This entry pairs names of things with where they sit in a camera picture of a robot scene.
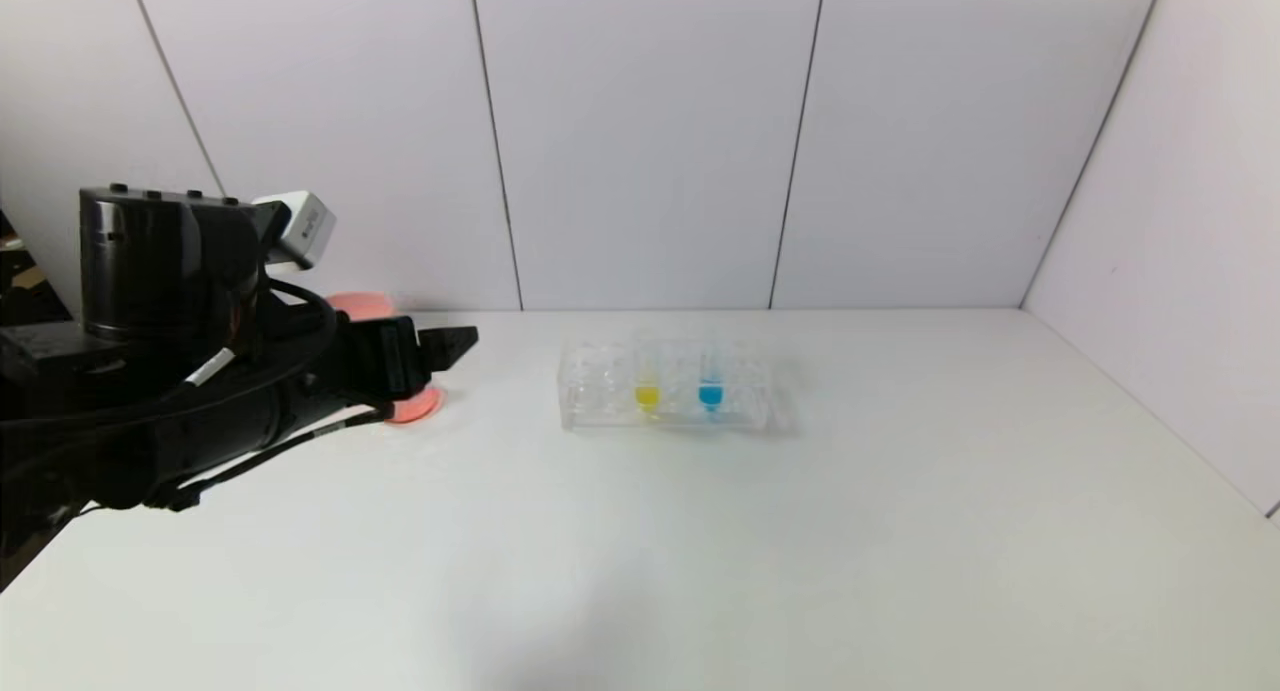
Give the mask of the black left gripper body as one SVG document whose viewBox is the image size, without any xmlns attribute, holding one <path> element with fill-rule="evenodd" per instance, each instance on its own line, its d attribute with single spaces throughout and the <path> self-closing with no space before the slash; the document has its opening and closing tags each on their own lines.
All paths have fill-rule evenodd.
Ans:
<svg viewBox="0 0 1280 691">
<path fill-rule="evenodd" d="M 407 401 L 428 371 L 412 319 L 346 321 L 335 337 L 335 385 L 362 401 Z"/>
</svg>

